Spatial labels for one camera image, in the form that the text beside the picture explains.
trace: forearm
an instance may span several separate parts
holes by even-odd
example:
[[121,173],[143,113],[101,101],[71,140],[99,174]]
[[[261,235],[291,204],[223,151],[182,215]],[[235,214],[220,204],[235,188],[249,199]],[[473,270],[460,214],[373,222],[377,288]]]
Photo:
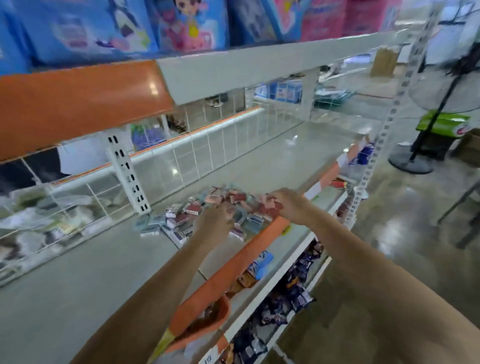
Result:
[[209,251],[200,240],[192,236],[89,339],[72,364],[145,364]]
[[468,341],[478,342],[478,329],[464,316],[332,216],[316,209],[308,224],[345,277],[380,310],[391,329],[454,351],[455,346],[470,346]]

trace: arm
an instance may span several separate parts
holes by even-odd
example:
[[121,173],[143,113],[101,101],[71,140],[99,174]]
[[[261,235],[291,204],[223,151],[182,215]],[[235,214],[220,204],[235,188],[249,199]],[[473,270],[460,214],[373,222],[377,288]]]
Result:
[[397,334],[412,363],[477,363],[480,330],[401,267],[294,191],[272,193],[282,215],[310,228],[337,267]]
[[228,206],[209,208],[185,245],[87,341],[71,364],[146,364],[207,254],[233,227]]

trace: person's left hand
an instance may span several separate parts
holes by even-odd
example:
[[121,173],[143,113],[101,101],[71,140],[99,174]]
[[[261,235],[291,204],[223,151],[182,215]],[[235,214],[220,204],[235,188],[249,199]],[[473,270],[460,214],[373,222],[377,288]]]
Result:
[[228,202],[207,208],[195,221],[195,236],[202,238],[209,249],[223,243],[233,228],[234,207]]

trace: person's right hand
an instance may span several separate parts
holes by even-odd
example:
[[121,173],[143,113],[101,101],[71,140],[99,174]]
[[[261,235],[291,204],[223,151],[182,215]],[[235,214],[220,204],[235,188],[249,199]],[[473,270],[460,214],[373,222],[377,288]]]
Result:
[[318,210],[306,197],[289,189],[281,188],[269,194],[283,205],[280,215],[297,225],[309,226]]

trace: brown cardboard box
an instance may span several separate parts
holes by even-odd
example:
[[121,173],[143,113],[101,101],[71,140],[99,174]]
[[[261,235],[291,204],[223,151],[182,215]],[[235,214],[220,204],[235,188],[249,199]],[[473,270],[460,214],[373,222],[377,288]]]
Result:
[[466,133],[452,156],[472,166],[480,167],[480,129],[472,129]]
[[379,49],[373,61],[370,77],[393,77],[397,58],[398,52],[388,48]]

